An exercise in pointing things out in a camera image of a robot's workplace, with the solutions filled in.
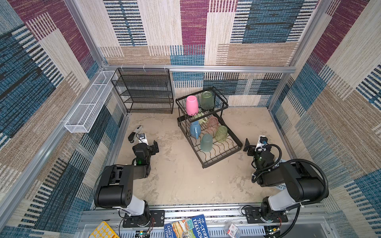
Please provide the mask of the clear green plastic cup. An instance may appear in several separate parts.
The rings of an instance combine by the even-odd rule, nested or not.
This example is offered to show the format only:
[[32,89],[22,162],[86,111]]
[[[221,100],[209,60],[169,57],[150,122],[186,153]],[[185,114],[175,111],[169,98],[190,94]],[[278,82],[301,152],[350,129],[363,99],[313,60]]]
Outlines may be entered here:
[[228,135],[228,129],[226,126],[220,126],[217,129],[217,132],[215,134],[215,139],[217,142],[223,143],[226,141]]
[[204,91],[201,94],[201,108],[211,110],[214,107],[214,99],[211,91]]

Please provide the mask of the translucent teal plastic cup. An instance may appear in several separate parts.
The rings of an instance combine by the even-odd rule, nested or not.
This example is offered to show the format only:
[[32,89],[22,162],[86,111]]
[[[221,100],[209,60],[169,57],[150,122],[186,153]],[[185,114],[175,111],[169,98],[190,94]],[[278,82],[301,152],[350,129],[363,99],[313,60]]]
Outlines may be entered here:
[[205,134],[201,139],[200,149],[203,152],[210,152],[213,148],[213,137],[210,134]]

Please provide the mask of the clear pink plastic cup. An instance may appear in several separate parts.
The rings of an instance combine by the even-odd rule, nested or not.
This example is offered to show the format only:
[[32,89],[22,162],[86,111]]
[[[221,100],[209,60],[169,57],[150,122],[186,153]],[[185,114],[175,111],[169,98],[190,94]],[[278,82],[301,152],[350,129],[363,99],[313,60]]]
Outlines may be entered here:
[[216,133],[218,128],[219,128],[219,120],[218,120],[218,118],[216,118],[215,116],[210,117],[208,119],[207,128],[209,130],[213,131],[214,133]]

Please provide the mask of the blue speckled ceramic mug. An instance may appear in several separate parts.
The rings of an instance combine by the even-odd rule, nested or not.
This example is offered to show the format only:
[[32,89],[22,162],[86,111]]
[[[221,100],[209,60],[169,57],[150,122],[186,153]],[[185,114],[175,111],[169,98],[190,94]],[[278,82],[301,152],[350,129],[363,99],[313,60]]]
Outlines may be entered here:
[[201,125],[199,121],[192,122],[190,125],[190,135],[195,139],[199,139],[201,135]]

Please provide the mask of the light green ceramic mug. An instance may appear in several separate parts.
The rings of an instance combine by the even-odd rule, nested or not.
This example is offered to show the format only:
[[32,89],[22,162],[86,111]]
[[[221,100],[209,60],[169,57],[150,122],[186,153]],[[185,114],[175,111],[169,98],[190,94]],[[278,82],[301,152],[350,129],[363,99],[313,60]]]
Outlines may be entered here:
[[199,122],[200,125],[207,124],[207,122],[208,122],[208,118],[204,117],[204,115],[205,114],[203,112],[200,112],[200,113],[198,113],[197,115],[194,116],[196,119],[198,119],[198,122]]

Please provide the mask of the opaque pink plastic cup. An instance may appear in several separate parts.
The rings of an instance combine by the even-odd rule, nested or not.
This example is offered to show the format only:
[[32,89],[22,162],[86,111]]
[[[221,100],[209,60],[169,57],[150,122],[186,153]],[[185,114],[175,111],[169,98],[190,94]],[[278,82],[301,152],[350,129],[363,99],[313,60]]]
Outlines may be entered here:
[[195,116],[199,112],[198,99],[194,95],[186,98],[186,112],[189,116]]

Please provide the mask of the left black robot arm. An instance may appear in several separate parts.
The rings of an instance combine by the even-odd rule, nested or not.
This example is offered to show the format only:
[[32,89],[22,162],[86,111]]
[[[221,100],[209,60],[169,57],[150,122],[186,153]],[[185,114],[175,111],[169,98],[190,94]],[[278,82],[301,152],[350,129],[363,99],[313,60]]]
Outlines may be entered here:
[[149,177],[151,157],[159,152],[158,143],[139,143],[133,146],[136,156],[130,165],[105,167],[97,179],[94,204],[98,208],[125,212],[124,221],[139,227],[153,226],[148,202],[133,195],[134,181]]

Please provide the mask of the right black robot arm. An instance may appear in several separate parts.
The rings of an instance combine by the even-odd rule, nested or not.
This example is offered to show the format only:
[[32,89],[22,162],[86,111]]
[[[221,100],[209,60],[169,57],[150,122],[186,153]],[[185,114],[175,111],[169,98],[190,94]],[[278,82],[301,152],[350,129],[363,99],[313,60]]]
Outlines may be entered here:
[[249,222],[256,219],[264,223],[281,222],[286,211],[319,203],[328,197],[328,179],[315,163],[304,159],[283,162],[280,147],[270,144],[265,136],[260,136],[256,145],[246,140],[244,151],[253,157],[252,183],[261,187],[285,185],[281,192],[265,197],[259,208],[245,208]]

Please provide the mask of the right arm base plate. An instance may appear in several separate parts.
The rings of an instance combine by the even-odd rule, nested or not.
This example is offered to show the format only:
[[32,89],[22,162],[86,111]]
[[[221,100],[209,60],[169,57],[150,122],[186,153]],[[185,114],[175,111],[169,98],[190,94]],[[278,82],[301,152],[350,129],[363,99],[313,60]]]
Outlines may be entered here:
[[288,222],[288,217],[285,212],[270,212],[266,217],[262,217],[260,209],[260,207],[247,205],[241,208],[241,213],[246,217],[248,224]]

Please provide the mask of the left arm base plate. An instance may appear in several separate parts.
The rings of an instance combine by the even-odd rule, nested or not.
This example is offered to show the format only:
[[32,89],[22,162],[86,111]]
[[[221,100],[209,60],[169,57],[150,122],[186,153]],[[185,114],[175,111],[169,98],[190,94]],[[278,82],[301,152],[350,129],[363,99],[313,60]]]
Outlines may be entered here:
[[149,212],[144,212],[140,216],[129,216],[125,215],[123,219],[123,228],[148,228],[148,227],[163,227],[165,219],[164,210],[152,210]]

